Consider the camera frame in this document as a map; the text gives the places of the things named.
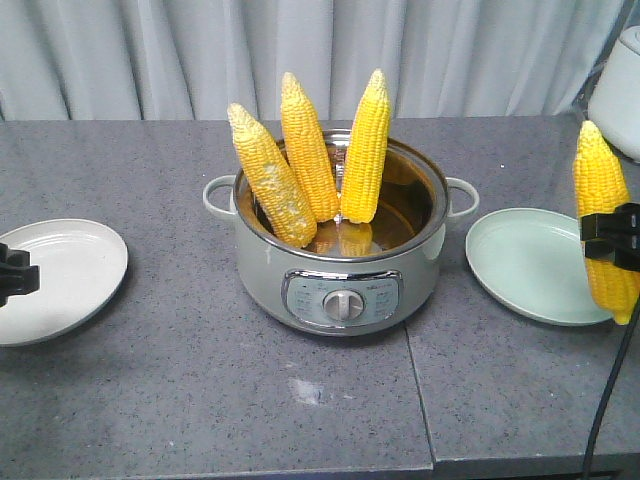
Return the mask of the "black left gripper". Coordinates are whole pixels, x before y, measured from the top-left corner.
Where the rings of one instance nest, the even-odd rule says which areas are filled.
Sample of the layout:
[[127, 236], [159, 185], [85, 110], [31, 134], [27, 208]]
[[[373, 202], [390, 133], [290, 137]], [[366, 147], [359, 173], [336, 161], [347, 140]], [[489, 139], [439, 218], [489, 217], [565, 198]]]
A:
[[11, 249], [1, 243], [0, 305], [12, 296], [28, 295], [39, 289], [39, 266], [31, 263], [28, 251]]

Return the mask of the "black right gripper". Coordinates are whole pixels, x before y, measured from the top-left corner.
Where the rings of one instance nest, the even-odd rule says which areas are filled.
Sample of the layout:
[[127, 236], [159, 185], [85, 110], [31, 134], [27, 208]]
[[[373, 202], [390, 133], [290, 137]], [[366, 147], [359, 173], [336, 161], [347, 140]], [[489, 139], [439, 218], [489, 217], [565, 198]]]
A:
[[579, 219], [584, 256], [603, 260], [625, 271], [639, 271], [639, 204], [625, 203], [612, 213]]

